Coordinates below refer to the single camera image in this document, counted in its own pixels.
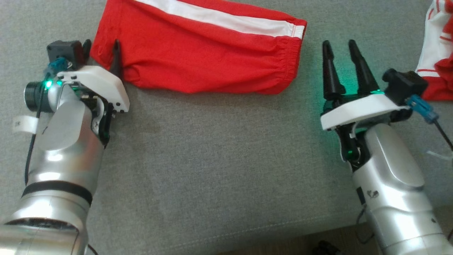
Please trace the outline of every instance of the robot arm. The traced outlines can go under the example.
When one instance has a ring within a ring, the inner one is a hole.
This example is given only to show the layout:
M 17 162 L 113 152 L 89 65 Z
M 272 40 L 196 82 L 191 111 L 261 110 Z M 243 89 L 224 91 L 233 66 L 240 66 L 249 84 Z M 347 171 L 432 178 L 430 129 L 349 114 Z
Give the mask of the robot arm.
M 390 69 L 377 87 L 353 40 L 349 43 L 356 64 L 357 94 L 343 95 L 328 41 L 323 44 L 324 130 L 340 137 L 341 156 L 352 170 L 359 200 L 385 255 L 453 255 L 424 188 L 423 175 L 391 122 L 410 118 L 407 102 L 421 95 L 427 83 L 413 72 Z
M 29 172 L 18 209 L 0 226 L 1 254 L 83 255 L 86 221 L 114 111 L 129 111 L 123 83 L 95 66 L 61 72 L 45 88 L 30 83 L 25 101 L 55 112 L 35 148 L 41 158 Z M 44 101 L 36 94 L 45 89 Z

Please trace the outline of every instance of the white label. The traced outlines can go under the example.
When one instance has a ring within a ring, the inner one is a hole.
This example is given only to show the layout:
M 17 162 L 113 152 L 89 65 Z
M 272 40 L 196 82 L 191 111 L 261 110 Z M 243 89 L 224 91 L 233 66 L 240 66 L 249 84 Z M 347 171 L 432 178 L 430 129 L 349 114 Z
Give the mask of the white label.
M 13 132 L 27 132 L 36 134 L 38 119 L 32 116 L 16 116 L 13 118 Z

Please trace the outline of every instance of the red and white clothing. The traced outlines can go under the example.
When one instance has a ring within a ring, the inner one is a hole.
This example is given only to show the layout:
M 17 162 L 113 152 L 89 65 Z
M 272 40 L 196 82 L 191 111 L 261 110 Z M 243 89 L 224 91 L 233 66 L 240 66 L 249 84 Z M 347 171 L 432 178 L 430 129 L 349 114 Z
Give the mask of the red and white clothing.
M 453 100 L 453 2 L 433 0 L 426 14 L 422 54 L 416 72 L 429 82 L 426 100 Z
M 140 88 L 277 94 L 296 77 L 307 22 L 223 0 L 108 0 L 91 57 Z

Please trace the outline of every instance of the gray fabric surface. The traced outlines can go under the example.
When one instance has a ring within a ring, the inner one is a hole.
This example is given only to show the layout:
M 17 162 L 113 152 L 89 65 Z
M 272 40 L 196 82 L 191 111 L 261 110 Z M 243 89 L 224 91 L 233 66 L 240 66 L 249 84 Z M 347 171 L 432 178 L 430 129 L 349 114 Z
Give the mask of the gray fabric surface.
M 308 21 L 298 78 L 276 96 L 186 95 L 128 84 L 131 111 L 113 122 L 88 221 L 99 254 L 214 254 L 350 225 L 357 216 L 360 203 L 337 138 L 319 122 L 321 43 L 331 40 L 349 91 L 356 82 L 349 39 L 379 80 L 388 67 L 414 69 L 430 1 L 241 2 Z M 11 134 L 12 117 L 30 114 L 23 89 L 41 78 L 48 43 L 94 38 L 104 4 L 0 2 L 3 216 L 24 188 L 29 136 Z M 453 137 L 451 103 L 434 106 Z M 452 204 L 451 162 L 425 154 L 448 152 L 435 127 L 419 116 L 395 126 L 424 171 L 433 204 Z

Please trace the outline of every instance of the green led light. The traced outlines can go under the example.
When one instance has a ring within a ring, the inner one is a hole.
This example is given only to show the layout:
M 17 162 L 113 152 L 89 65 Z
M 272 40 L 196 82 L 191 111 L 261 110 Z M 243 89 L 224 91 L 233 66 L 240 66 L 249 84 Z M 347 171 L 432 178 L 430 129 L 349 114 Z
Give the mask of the green led light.
M 47 81 L 46 82 L 46 88 L 50 88 L 52 86 L 52 81 Z
M 380 89 L 371 91 L 371 94 L 385 94 L 384 91 L 381 91 Z
M 351 159 L 352 158 L 352 151 L 347 151 L 347 159 Z

